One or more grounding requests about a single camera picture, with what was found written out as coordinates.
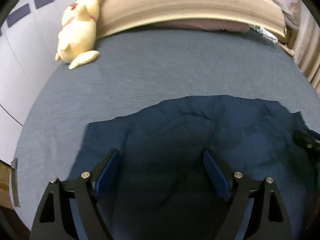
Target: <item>plush toy red cheek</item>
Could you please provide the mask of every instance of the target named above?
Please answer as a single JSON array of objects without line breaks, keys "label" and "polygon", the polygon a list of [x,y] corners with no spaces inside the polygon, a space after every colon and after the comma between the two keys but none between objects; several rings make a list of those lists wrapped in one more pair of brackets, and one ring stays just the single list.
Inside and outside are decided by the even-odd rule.
[{"label": "plush toy red cheek", "polygon": [[78,4],[77,4],[76,2],[73,3],[73,4],[71,4],[71,11],[74,10],[74,9],[77,7],[77,5],[78,5]]}]

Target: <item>plush toy ear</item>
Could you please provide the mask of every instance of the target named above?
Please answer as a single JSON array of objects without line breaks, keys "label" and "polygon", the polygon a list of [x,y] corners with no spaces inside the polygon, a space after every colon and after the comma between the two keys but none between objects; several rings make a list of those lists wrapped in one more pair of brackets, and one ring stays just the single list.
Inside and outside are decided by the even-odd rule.
[{"label": "plush toy ear", "polygon": [[88,21],[90,19],[90,14],[84,3],[78,4],[76,7],[76,20],[80,22]]}]

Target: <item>bedding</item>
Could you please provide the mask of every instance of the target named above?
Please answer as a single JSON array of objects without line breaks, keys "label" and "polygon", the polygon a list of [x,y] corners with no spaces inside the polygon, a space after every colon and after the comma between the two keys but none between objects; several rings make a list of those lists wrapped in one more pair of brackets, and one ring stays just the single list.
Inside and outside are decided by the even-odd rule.
[{"label": "bedding", "polygon": [[[126,116],[166,99],[232,95],[279,101],[292,113],[301,111],[306,125],[320,132],[315,90],[289,55],[251,30],[144,27],[101,39],[96,49],[101,52],[96,62],[55,71],[22,129],[15,153],[21,204],[16,212],[29,228],[49,178],[70,175],[90,122]],[[297,215],[294,236],[301,220]]]},{"label": "bedding", "polygon": [[178,19],[219,19],[263,26],[284,36],[284,16],[271,0],[102,0],[97,39]]}]

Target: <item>purple sticker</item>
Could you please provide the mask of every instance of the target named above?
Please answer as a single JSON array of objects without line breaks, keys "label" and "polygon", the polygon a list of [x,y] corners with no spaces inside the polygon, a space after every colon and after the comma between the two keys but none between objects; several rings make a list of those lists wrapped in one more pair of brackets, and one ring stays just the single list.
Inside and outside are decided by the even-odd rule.
[{"label": "purple sticker", "polygon": [[18,20],[21,18],[25,17],[30,13],[30,6],[28,3],[25,5],[21,6],[20,8],[16,9],[14,12],[10,13],[7,17],[7,24],[8,27],[12,26],[15,24]]},{"label": "purple sticker", "polygon": [[39,9],[40,7],[52,2],[54,2],[54,0],[35,0],[35,6],[36,9]]}]

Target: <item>pillow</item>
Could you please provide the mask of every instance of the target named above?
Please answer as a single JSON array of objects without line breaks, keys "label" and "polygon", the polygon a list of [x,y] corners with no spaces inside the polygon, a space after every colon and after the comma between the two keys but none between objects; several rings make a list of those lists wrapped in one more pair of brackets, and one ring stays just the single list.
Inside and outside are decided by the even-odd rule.
[{"label": "pillow", "polygon": [[281,9],[271,0],[102,0],[97,39],[177,19],[222,19],[263,26],[284,36]]}]

